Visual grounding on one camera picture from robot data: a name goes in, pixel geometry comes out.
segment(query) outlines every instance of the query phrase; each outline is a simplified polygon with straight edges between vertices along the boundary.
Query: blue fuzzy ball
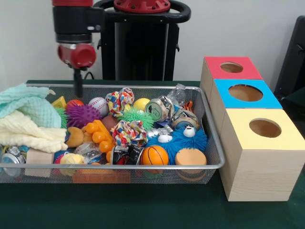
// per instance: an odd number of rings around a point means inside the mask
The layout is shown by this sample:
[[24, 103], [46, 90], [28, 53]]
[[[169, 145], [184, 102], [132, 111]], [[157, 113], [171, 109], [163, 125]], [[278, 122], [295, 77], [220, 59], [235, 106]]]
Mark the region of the blue fuzzy ball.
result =
[[175, 157], [179, 150], [184, 148], [195, 148], [204, 152], [207, 144], [207, 136], [202, 129], [198, 130], [194, 137], [185, 137], [184, 128], [175, 130], [172, 134], [173, 139], [168, 143], [158, 142], [158, 137], [148, 139], [148, 146], [161, 146], [165, 149], [169, 157], [169, 165], [175, 165]]

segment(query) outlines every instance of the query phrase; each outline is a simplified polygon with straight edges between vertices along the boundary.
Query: wire mesh basket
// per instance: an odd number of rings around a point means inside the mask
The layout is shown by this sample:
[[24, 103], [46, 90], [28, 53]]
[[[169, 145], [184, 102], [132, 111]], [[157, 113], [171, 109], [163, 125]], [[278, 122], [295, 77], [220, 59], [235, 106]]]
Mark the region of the wire mesh basket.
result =
[[[28, 84], [45, 86], [56, 95], [48, 95], [54, 102], [64, 96], [66, 101], [77, 99], [73, 85]], [[84, 85], [83, 102], [121, 90], [123, 85]], [[128, 86], [135, 100], [167, 95], [173, 86]], [[152, 183], [152, 184], [207, 184], [215, 170], [224, 164], [224, 154], [211, 116], [205, 94], [198, 87], [186, 87], [186, 101], [193, 101], [193, 112], [201, 120], [201, 128], [208, 136], [204, 152], [205, 166], [141, 166], [141, 165], [43, 165], [0, 164], [0, 183]]]

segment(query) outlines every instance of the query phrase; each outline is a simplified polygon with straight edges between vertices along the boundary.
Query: purple spiky ball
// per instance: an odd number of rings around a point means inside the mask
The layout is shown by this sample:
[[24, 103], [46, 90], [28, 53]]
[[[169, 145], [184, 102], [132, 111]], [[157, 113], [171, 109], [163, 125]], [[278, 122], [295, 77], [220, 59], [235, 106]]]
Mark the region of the purple spiky ball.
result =
[[89, 105], [70, 107], [66, 113], [69, 116], [68, 128], [77, 127], [82, 129], [88, 123], [102, 119], [100, 112]]

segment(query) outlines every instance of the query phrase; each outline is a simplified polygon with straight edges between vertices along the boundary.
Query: baseball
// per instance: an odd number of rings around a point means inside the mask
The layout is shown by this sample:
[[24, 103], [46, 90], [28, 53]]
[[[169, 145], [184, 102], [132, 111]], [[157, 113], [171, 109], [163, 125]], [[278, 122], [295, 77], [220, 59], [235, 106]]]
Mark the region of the baseball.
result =
[[89, 102], [89, 106], [96, 108], [101, 113], [102, 117], [107, 116], [109, 113], [108, 103], [104, 98], [97, 97], [91, 99], [91, 101]]

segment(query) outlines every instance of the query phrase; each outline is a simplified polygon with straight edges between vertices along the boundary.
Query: white wall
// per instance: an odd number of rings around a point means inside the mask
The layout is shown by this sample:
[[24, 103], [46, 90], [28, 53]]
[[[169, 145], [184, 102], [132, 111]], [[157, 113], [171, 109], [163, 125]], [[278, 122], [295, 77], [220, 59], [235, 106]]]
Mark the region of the white wall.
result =
[[[275, 87], [295, 20], [304, 14], [304, 0], [181, 1], [191, 7], [192, 18], [180, 24], [175, 80], [199, 80], [205, 55], [245, 55]], [[51, 0], [1, 3], [0, 91], [28, 79], [72, 79], [56, 48]], [[101, 78], [98, 56], [92, 72]]]

